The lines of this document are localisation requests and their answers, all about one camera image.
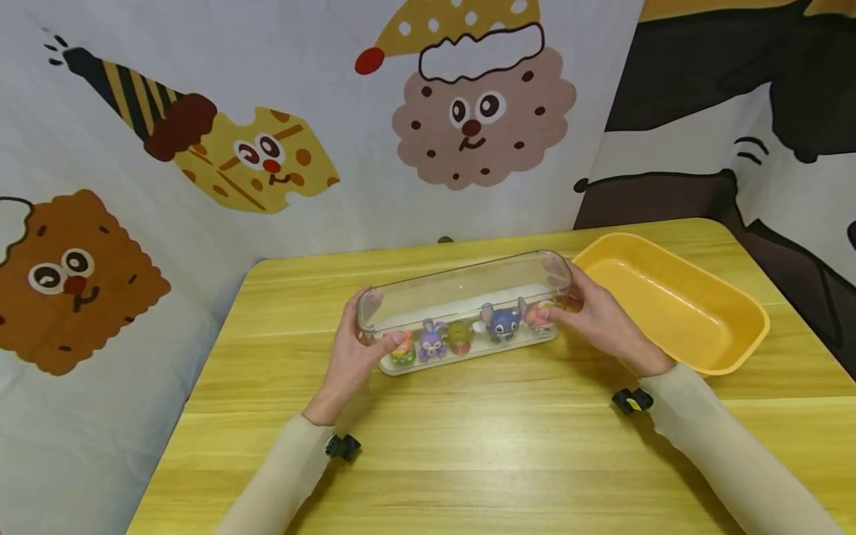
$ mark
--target cartoon mouth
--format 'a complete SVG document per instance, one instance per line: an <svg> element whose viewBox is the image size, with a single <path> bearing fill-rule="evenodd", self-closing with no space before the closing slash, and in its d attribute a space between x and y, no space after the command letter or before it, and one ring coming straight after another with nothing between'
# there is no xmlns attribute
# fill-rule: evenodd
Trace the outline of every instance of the cartoon mouth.
<svg viewBox="0 0 856 535"><path fill-rule="evenodd" d="M481 147L482 145L484 145L484 142L485 142L485 141L487 141L487 139L486 139L486 138L482 138L482 139L480 139L480 140L476 141L475 143L470 143L470 139L469 139L469 138L464 138L464 140L463 140L463 141L461 142L461 144L458 146L458 151L459 151L459 152L460 152L460 151L463 151L465 148L467 148L467 149L478 149L479 147Z"/></svg>
<svg viewBox="0 0 856 535"><path fill-rule="evenodd" d="M100 291L100 289L101 288L99 288L98 286L93 286L92 291L89 292L89 297L84 297L83 294L77 294L74 297L74 309L73 310L75 312L80 312L80 308L82 306L88 305L89 303L92 303L93 301L95 301L98 298L98 292Z"/></svg>
<svg viewBox="0 0 856 535"><path fill-rule="evenodd" d="M286 184L288 182L293 182L295 186L303 186L303 177L300 175L293 175L291 173L286 173L283 178L276 178L276 175L270 173L270 179L268 180L268 184L273 186L274 184Z"/></svg>

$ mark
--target fabric backdrop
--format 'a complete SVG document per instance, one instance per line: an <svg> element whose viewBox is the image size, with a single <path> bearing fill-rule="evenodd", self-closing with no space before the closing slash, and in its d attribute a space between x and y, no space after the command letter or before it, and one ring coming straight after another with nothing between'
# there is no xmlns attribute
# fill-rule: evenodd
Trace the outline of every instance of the fabric backdrop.
<svg viewBox="0 0 856 535"><path fill-rule="evenodd" d="M4 3L0 532L124 531L263 258L710 217L852 366L850 8Z"/></svg>

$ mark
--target yellow plastic tray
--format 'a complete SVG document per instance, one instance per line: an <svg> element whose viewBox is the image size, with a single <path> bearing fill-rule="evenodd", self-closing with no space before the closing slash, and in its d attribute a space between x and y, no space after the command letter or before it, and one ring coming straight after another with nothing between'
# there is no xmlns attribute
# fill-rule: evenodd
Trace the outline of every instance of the yellow plastic tray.
<svg viewBox="0 0 856 535"><path fill-rule="evenodd" d="M602 236L574 263L663 351L701 374L733 372L770 330L752 297L637 235Z"/></svg>

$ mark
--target right hand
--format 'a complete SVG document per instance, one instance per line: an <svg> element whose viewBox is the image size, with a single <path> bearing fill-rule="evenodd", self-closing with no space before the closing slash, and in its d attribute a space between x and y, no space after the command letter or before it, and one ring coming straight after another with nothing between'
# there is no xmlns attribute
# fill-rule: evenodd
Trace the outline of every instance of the right hand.
<svg viewBox="0 0 856 535"><path fill-rule="evenodd" d="M568 304L574 310L558 306L539 308L535 315L542 324L558 323L576 330L592 346L626 364L638 377L662 375L675 366L624 312L608 289L571 261L567 264L572 276Z"/></svg>

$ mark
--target forearm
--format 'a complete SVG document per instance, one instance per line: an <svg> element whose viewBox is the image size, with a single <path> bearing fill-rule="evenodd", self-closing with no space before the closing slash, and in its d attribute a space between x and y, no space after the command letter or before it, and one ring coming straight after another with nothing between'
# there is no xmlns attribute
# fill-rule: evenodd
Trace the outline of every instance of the forearm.
<svg viewBox="0 0 856 535"><path fill-rule="evenodd" d="M640 380L657 432L699 469L750 535L842 533L809 491L722 406L692 369Z"/></svg>
<svg viewBox="0 0 856 535"><path fill-rule="evenodd" d="M282 535L324 474L329 461L324 448L332 435L332 427L294 416L217 533Z"/></svg>

